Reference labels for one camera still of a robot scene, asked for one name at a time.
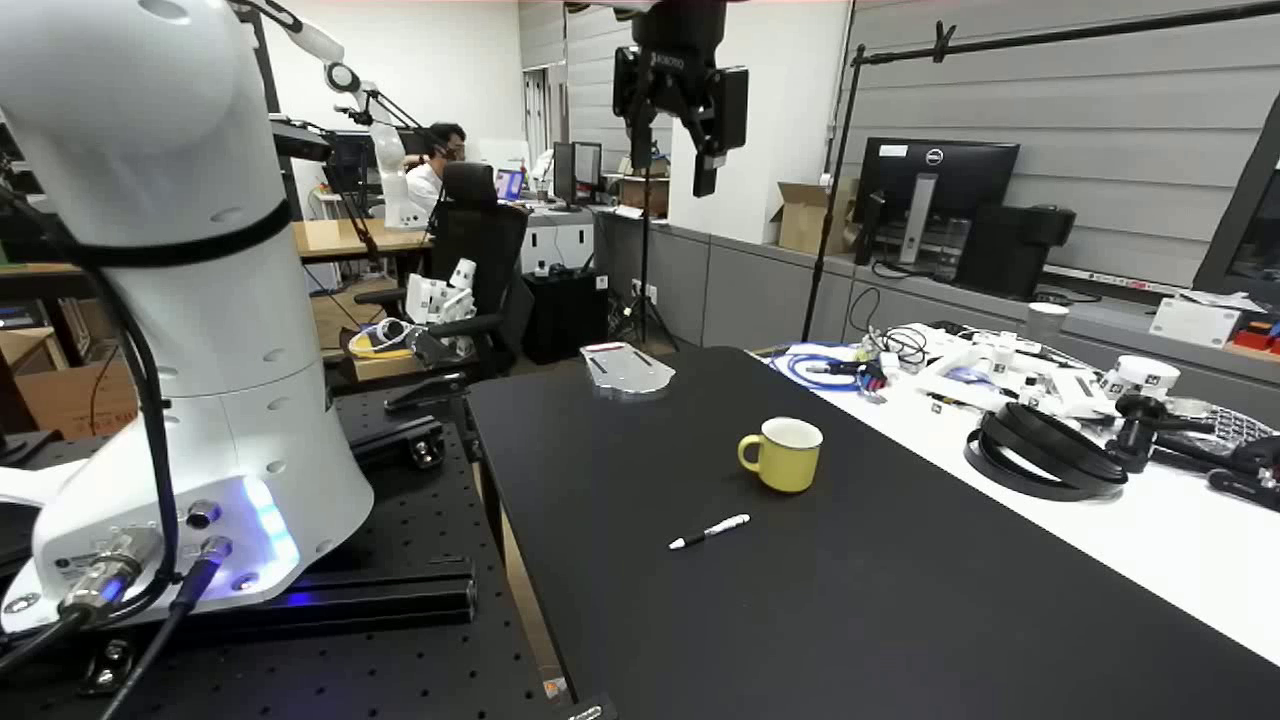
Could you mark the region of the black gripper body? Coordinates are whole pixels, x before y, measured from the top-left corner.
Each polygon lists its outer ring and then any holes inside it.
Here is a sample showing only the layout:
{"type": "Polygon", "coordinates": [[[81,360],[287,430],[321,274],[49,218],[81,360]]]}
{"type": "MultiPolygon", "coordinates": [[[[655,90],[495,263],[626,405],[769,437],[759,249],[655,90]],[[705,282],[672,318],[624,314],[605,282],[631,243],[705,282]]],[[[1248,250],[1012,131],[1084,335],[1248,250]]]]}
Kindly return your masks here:
{"type": "Polygon", "coordinates": [[[619,7],[631,44],[610,56],[610,111],[631,165],[651,165],[651,120],[666,111],[696,149],[696,195],[716,191],[723,156],[747,138],[747,66],[716,64],[723,16],[729,0],[631,0],[619,7]]]}

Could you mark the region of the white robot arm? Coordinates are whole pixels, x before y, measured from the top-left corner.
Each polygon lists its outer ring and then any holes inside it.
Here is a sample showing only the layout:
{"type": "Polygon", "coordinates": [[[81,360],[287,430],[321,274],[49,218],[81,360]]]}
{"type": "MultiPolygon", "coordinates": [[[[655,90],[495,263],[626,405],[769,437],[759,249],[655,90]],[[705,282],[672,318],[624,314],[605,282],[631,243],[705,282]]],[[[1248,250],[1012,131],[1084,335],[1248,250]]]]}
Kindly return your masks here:
{"type": "Polygon", "coordinates": [[[138,416],[34,501],[2,629],[267,604],[371,515],[307,307],[265,80],[271,0],[0,0],[0,111],[110,307],[138,416]]]}

